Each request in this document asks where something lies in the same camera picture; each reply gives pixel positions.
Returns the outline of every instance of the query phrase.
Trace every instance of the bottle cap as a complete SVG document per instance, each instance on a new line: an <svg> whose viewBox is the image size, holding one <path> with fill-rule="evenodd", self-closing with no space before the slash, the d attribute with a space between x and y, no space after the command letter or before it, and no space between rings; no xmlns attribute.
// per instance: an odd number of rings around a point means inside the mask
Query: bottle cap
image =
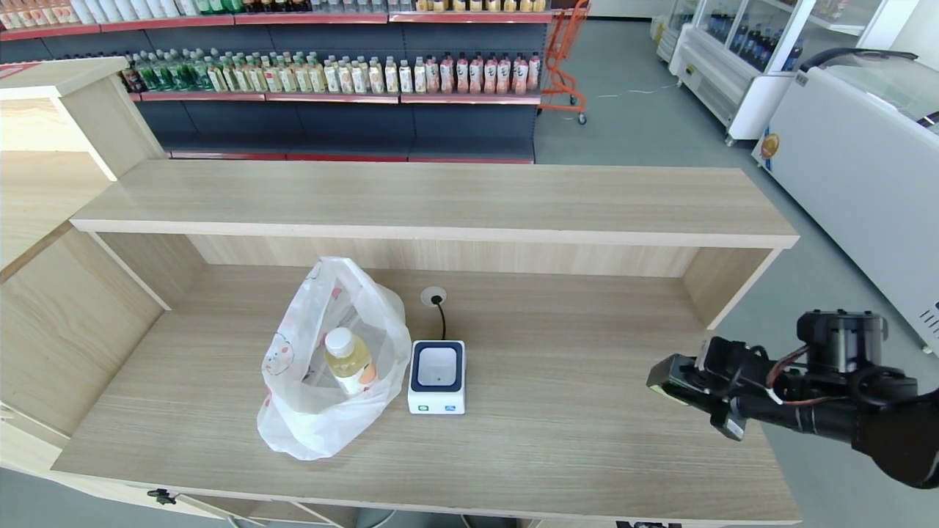
<svg viewBox="0 0 939 528"><path fill-rule="evenodd" d="M337 358L348 357L355 349L355 335L348 329L339 327L326 334L326 350Z"/></svg>

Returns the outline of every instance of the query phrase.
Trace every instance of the orange shopping cart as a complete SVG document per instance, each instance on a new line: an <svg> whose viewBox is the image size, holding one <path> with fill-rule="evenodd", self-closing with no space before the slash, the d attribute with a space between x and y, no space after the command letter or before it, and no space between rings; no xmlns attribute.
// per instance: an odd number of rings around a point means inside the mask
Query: orange shopping cart
<svg viewBox="0 0 939 528"><path fill-rule="evenodd" d="M587 102L584 96L577 91L577 79L573 75L561 70L561 64L567 60L571 47L577 40L580 26L587 20L590 11L590 0L578 0L569 9L554 9L554 18L551 23L551 36L547 41L545 52L545 70L547 71L546 88L543 95L548 95L548 103L538 105L538 113L550 108L565 112L577 112L577 122L581 125L587 123ZM555 95L567 94L570 105L551 104Z"/></svg>

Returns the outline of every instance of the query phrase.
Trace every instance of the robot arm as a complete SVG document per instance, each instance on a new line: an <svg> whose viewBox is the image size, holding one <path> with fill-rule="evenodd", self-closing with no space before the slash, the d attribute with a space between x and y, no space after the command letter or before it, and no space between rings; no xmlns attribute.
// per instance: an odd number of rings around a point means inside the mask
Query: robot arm
<svg viewBox="0 0 939 528"><path fill-rule="evenodd" d="M778 361L762 347L713 337L697 357L656 365L646 385L709 413L738 442L752 418L849 443L907 486L939 487L939 390L918 396L916 379L880 365L886 321L816 310L799 318L796 333L804 346Z"/></svg>

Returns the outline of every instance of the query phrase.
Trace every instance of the wooden checkout counter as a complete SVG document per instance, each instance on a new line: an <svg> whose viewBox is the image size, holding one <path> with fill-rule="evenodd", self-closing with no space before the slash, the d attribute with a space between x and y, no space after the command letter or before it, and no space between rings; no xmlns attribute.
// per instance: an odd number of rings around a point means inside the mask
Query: wooden checkout counter
<svg viewBox="0 0 939 528"><path fill-rule="evenodd" d="M0 79L4 466L256 523L799 521L757 424L733 443L645 387L798 239L742 172L167 160L123 63ZM333 458L268 449L261 359L321 255L400 294L415 339L439 331L421 290L448 290L465 416L400 396Z"/></svg>

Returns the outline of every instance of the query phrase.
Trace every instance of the white wall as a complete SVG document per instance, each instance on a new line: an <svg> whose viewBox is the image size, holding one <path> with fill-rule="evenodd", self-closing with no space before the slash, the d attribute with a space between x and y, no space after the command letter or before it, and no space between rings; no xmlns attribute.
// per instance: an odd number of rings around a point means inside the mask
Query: white wall
<svg viewBox="0 0 939 528"><path fill-rule="evenodd" d="M651 19L669 14L673 3L674 0L591 0L590 16Z"/></svg>
<svg viewBox="0 0 939 528"><path fill-rule="evenodd" d="M918 54L920 62L939 70L939 0L919 0L892 49Z"/></svg>

